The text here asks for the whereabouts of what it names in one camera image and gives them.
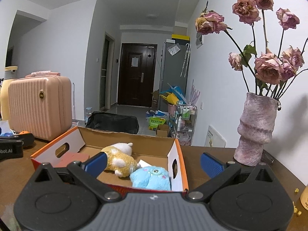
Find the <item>gray tile floor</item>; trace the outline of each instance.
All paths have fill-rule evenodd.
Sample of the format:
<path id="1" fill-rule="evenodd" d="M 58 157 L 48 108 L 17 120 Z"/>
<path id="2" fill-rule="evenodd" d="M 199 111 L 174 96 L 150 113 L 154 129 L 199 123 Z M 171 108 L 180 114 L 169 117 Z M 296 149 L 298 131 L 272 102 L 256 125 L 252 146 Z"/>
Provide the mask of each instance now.
<path id="1" fill-rule="evenodd" d="M 126 105 L 116 105 L 109 109 L 107 112 L 118 114 L 118 115 L 129 115 L 136 116 L 139 123 L 139 132 L 138 135 L 147 135 L 147 136 L 155 136 L 156 133 L 153 130 L 149 130 L 148 121 L 145 118 L 145 113 L 148 108 L 140 108 Z"/>

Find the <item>wooden table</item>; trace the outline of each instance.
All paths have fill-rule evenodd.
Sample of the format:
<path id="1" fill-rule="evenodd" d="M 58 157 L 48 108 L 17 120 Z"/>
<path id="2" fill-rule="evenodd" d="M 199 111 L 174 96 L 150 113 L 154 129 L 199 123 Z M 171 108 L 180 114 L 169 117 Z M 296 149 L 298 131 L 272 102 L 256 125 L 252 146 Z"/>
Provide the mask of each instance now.
<path id="1" fill-rule="evenodd" d="M 24 150 L 23 158 L 0 162 L 0 216 L 4 212 L 5 206 L 15 202 L 34 172 L 30 155 L 46 143 L 41 140 L 36 140 L 31 148 Z M 234 149 L 183 146 L 182 152 L 189 188 L 192 190 L 209 180 L 207 174 L 200 167 L 200 155 L 203 152 L 208 152 L 222 162 L 227 162 L 232 160 Z M 308 211 L 304 209 L 299 200 L 300 193 L 305 188 L 304 184 L 277 160 L 274 161 L 272 170 L 284 186 L 290 198 L 295 202 L 298 210 L 302 211 L 301 216 L 298 217 L 296 214 L 293 216 L 287 231 L 307 231 Z M 300 191 L 298 194 L 294 192 L 295 188 L 299 188 Z"/>

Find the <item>metal rack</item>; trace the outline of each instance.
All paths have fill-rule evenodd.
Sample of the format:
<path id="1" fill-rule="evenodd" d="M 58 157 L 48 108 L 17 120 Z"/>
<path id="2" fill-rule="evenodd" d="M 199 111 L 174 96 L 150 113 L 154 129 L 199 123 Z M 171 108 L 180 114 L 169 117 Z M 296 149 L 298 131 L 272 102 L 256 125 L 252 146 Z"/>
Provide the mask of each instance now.
<path id="1" fill-rule="evenodd" d="M 189 114 L 185 114 L 185 109 L 189 109 Z M 174 115 L 170 115 L 170 130 L 171 136 L 177 138 L 180 145 L 189 146 L 191 145 L 193 134 L 195 131 L 196 119 L 198 109 L 196 106 L 185 104 L 183 101 L 178 101 L 176 104 L 176 110 Z M 182 122 L 181 127 L 178 128 L 178 119 L 181 116 Z"/>

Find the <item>refrigerator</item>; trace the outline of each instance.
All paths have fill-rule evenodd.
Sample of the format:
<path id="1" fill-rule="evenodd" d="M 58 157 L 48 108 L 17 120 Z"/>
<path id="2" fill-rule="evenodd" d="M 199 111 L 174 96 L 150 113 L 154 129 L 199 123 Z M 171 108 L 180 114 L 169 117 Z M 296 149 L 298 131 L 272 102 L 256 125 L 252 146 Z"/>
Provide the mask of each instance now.
<path id="1" fill-rule="evenodd" d="M 185 59 L 185 52 L 187 49 L 186 45 L 180 45 L 181 50 L 175 55 L 171 55 L 168 48 L 172 46 L 173 43 L 164 42 L 163 56 L 161 60 L 161 78 L 159 82 L 159 92 L 166 91 L 170 89 L 170 86 L 179 86 L 183 91 L 184 95 L 186 93 L 187 84 L 187 74 L 184 77 L 186 65 L 181 77 L 181 71 Z M 164 99 L 159 97 L 158 99 L 158 109 L 163 112 L 168 112 L 168 104 Z"/>

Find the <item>yellow bottle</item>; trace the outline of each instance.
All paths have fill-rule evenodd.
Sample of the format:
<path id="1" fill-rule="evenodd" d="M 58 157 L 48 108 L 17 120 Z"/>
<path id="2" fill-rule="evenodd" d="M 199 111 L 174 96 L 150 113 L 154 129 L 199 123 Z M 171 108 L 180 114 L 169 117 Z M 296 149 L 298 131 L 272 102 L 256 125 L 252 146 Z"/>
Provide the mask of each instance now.
<path id="1" fill-rule="evenodd" d="M 308 185 L 304 189 L 304 191 L 301 193 L 301 203 L 303 207 L 308 210 Z"/>
<path id="2" fill-rule="evenodd" d="M 4 70 L 4 80 L 0 92 L 1 116 L 3 121 L 10 121 L 9 85 L 12 81 L 17 80 L 17 66 L 6 67 Z"/>

